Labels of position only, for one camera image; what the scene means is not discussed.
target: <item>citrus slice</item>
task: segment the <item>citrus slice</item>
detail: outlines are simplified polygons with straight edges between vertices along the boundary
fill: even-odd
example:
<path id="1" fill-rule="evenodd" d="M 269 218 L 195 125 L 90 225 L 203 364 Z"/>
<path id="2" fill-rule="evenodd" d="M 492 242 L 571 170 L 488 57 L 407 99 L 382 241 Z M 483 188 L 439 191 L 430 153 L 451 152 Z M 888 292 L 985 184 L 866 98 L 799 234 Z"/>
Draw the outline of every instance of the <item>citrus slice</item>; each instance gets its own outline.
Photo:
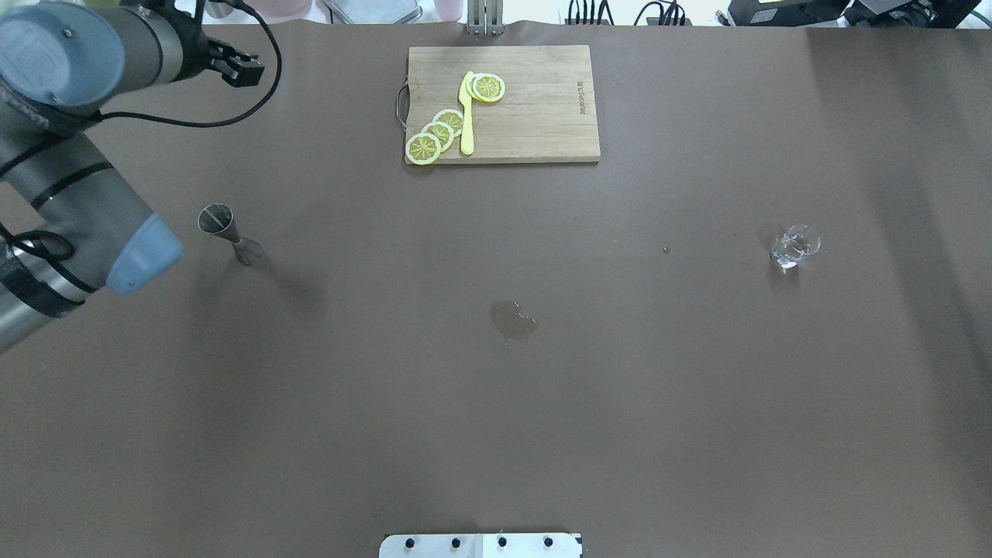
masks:
<path id="1" fill-rule="evenodd" d="M 447 122 L 441 122 L 439 120 L 435 120 L 434 122 L 431 122 L 427 126 L 424 126 L 424 129 L 421 131 L 433 134 L 434 137 L 436 137 L 437 140 L 440 141 L 441 153 L 447 151 L 447 149 L 451 147 L 451 144 L 454 143 L 454 130 Z"/>
<path id="2" fill-rule="evenodd" d="M 464 119 L 465 115 L 460 110 L 454 108 L 446 108 L 434 115 L 434 122 L 443 122 L 451 126 L 451 129 L 454 130 L 454 137 L 461 135 L 461 124 Z"/>
<path id="3" fill-rule="evenodd" d="M 503 98 L 506 93 L 506 83 L 503 78 L 495 73 L 477 73 L 472 78 L 472 85 L 469 92 L 476 100 L 482 102 L 496 102 Z"/>
<path id="4" fill-rule="evenodd" d="M 421 132 L 407 142 L 407 159 L 414 165 L 429 165 L 440 157 L 440 140 L 437 136 Z"/>

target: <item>brown tabletop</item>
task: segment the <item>brown tabletop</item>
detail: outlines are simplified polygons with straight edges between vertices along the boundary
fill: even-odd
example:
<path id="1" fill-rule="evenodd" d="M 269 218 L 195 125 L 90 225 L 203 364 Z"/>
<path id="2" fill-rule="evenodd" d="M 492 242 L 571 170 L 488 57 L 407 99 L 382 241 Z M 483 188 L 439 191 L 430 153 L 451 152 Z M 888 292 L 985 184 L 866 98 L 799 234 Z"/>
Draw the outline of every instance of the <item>brown tabletop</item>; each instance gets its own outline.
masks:
<path id="1" fill-rule="evenodd" d="M 272 60 L 258 28 L 210 33 Z M 276 33 L 248 121 L 90 132 L 186 257 L 0 357 L 0 554 L 553 529 L 611 558 L 992 555 L 992 34 Z M 590 46 L 598 165 L 404 164 L 408 47 L 490 44 Z M 264 263 L 196 228 L 214 202 Z M 797 222 L 823 248 L 782 276 Z"/>

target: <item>cutting board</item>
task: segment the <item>cutting board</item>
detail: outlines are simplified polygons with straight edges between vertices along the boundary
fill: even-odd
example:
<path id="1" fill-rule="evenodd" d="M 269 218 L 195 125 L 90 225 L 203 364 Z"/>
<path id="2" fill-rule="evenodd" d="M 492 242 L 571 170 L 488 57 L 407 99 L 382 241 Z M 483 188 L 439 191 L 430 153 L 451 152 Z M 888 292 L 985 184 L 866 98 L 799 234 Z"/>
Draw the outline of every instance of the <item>cutting board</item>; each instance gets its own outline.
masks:
<path id="1" fill-rule="evenodd" d="M 461 110 L 458 87 L 467 71 L 496 73 L 506 82 L 498 102 L 472 104 L 475 153 L 462 155 L 455 139 L 436 165 L 599 161 L 588 45 L 412 47 L 408 68 L 407 140 L 438 111 Z"/>

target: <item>water droplet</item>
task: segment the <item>water droplet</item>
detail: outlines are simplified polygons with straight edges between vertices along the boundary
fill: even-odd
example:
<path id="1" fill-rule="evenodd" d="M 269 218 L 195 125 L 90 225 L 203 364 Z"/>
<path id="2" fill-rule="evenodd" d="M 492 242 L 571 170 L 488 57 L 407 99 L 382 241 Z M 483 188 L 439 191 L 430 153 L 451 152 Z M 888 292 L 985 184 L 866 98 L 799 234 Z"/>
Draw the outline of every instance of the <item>water droplet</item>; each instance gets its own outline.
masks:
<path id="1" fill-rule="evenodd" d="M 538 328 L 538 321 L 525 316 L 520 310 L 520 304 L 513 301 L 493 303 L 489 308 L 489 318 L 507 342 L 509 340 L 528 340 L 531 333 Z"/>

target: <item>jigger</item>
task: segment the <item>jigger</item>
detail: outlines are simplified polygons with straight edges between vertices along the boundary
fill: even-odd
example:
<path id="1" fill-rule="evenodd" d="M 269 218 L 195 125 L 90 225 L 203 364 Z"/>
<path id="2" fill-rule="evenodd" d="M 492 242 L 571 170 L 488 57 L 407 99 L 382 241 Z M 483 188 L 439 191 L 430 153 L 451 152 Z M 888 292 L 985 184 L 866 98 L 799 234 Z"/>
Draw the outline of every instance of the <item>jigger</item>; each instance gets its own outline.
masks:
<path id="1" fill-rule="evenodd" d="M 199 229 L 207 234 L 229 240 L 234 247 L 234 257 L 242 265 L 252 265 L 265 255 L 258 242 L 241 236 L 234 223 L 234 211 L 224 204 L 213 204 L 199 213 Z"/>

